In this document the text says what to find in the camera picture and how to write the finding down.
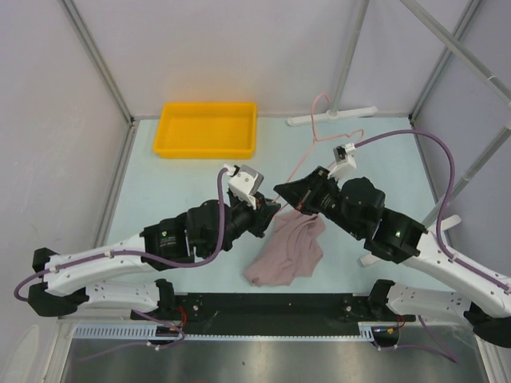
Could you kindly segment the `pink tank top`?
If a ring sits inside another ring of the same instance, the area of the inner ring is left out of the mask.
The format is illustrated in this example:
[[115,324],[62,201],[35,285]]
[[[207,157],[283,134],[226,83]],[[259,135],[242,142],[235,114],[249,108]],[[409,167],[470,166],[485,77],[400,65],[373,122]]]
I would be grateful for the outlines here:
[[244,270],[252,286],[289,286],[297,277],[310,278],[323,258],[319,236],[326,225],[319,215],[297,211],[277,215],[271,238]]

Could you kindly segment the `pink wire hanger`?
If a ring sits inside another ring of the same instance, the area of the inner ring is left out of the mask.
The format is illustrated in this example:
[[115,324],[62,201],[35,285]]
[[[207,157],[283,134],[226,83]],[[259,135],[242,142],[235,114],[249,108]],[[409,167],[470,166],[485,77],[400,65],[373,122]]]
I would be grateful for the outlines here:
[[311,132],[312,132],[312,141],[311,141],[311,145],[309,146],[309,148],[306,150],[306,152],[303,154],[302,158],[300,159],[300,161],[297,163],[297,165],[295,166],[295,168],[293,169],[292,173],[288,176],[287,178],[287,182],[291,181],[291,179],[293,178],[293,176],[296,174],[296,172],[302,167],[304,161],[309,157],[309,155],[313,152],[315,146],[317,143],[320,143],[320,142],[327,142],[327,141],[331,141],[331,140],[336,140],[336,139],[340,139],[340,138],[351,138],[353,135],[356,135],[356,134],[360,134],[360,137],[357,139],[357,141],[361,141],[363,138],[364,138],[364,135],[365,135],[365,132],[363,129],[357,129],[357,130],[354,130],[353,132],[349,132],[349,133],[342,133],[342,134],[337,134],[337,135],[333,135],[333,136],[327,136],[327,137],[319,137],[318,136],[318,133],[317,133],[317,129],[316,129],[316,119],[314,117],[314,111],[315,111],[315,106],[316,104],[318,103],[318,101],[321,99],[321,98],[325,98],[327,101],[330,100],[329,96],[326,95],[325,93],[320,93],[316,98],[315,100],[313,101],[312,103],[312,106],[311,106],[311,111],[310,111],[310,117],[311,117]]

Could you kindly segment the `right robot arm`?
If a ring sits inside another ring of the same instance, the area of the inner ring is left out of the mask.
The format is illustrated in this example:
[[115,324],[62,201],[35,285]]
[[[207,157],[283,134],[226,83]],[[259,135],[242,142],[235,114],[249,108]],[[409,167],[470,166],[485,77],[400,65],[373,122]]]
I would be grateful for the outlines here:
[[510,279],[442,244],[440,233],[385,206],[385,194],[366,177],[338,184],[317,167],[275,192],[304,215],[321,214],[363,242],[374,257],[419,270],[451,288],[415,290],[379,280],[368,300],[370,314],[427,316],[470,326],[491,344],[510,346]]

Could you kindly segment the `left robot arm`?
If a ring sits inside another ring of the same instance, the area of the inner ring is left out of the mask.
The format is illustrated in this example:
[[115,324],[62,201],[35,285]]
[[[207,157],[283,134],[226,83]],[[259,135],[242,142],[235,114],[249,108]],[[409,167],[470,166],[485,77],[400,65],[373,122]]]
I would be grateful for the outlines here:
[[228,193],[229,202],[210,199],[163,219],[126,240],[90,251],[60,255],[47,247],[34,251],[32,267],[39,282],[27,302],[41,317],[61,317],[79,307],[128,309],[166,319],[175,313],[172,284],[164,279],[133,285],[114,282],[127,274],[204,265],[248,232],[262,238],[280,205],[261,193],[255,205]]

